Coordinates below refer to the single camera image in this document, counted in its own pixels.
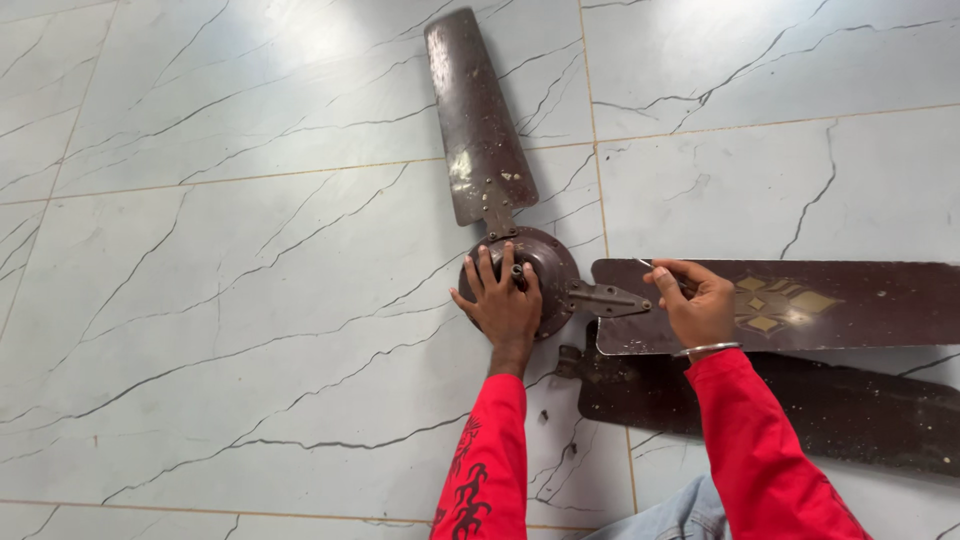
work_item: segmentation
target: blue jeans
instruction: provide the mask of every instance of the blue jeans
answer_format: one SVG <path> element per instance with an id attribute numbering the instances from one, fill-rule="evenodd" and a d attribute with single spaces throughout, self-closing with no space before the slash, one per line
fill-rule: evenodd
<path id="1" fill-rule="evenodd" d="M 709 475 L 673 497 L 594 532 L 584 540 L 730 540 L 727 514 Z"/>

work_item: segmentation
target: marble tile floor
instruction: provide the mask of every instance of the marble tile floor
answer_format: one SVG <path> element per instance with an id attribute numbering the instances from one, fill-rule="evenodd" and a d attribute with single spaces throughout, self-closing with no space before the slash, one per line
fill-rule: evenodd
<path id="1" fill-rule="evenodd" d="M 0 0 L 0 540 L 428 534 L 489 355 L 421 37 L 466 4 Z M 540 191 L 516 220 L 585 278 L 960 260 L 955 2 L 470 4 Z M 532 539 L 708 471 L 580 416 L 552 371 L 586 321 L 525 381 Z M 804 356 L 960 388 L 960 347 Z M 955 479 L 818 464 L 874 538 L 960 539 Z"/>

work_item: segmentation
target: silver bracelet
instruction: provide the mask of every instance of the silver bracelet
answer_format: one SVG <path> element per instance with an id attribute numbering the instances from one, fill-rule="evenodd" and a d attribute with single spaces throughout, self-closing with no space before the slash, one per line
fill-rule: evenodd
<path id="1" fill-rule="evenodd" d="M 674 353 L 674 357 L 678 356 L 689 356 L 694 353 L 704 353 L 706 351 L 723 351 L 724 349 L 733 349 L 735 347 L 742 347 L 742 343 L 737 343 L 731 341 L 730 343 L 714 343 L 713 345 L 701 345 L 700 347 L 692 347 L 690 349 L 683 349 L 679 353 Z"/>

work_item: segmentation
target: red long-sleeve shirt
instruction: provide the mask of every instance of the red long-sleeve shirt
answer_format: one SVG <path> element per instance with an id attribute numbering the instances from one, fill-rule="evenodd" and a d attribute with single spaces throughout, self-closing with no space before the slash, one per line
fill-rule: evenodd
<path id="1" fill-rule="evenodd" d="M 805 456 L 777 398 L 738 349 L 686 371 L 700 400 L 710 472 L 733 538 L 869 540 Z M 446 476 L 431 539 L 526 538 L 526 393 L 487 379 Z"/>

